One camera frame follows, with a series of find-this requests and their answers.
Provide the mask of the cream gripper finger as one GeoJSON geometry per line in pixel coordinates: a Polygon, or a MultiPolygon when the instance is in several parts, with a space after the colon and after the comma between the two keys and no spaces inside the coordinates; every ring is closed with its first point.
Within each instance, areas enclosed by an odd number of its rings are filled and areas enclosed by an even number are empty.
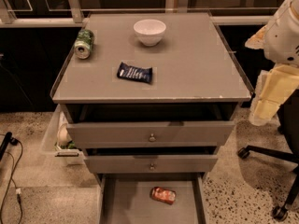
{"type": "Polygon", "coordinates": [[[279,63],[270,71],[262,70],[250,106],[249,122],[255,126],[265,125],[298,87],[298,66],[279,63]]]}
{"type": "Polygon", "coordinates": [[[245,47],[249,49],[263,49],[263,38],[265,30],[266,26],[263,26],[261,29],[259,29],[245,42],[245,47]]]}

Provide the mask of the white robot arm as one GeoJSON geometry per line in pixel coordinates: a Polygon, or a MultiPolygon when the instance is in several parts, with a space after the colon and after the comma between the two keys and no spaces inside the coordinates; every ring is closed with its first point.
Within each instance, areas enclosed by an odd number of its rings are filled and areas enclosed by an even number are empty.
{"type": "Polygon", "coordinates": [[[299,0],[285,0],[269,22],[245,46],[262,49],[275,65],[257,78],[249,122],[265,125],[299,87],[299,0]]]}

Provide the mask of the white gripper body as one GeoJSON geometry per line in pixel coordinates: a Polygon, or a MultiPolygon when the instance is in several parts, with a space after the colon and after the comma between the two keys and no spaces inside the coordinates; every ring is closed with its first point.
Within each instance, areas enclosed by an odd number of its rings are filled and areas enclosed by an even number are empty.
{"type": "Polygon", "coordinates": [[[267,23],[263,51],[274,63],[299,64],[299,20],[291,4],[280,7],[267,23]]]}

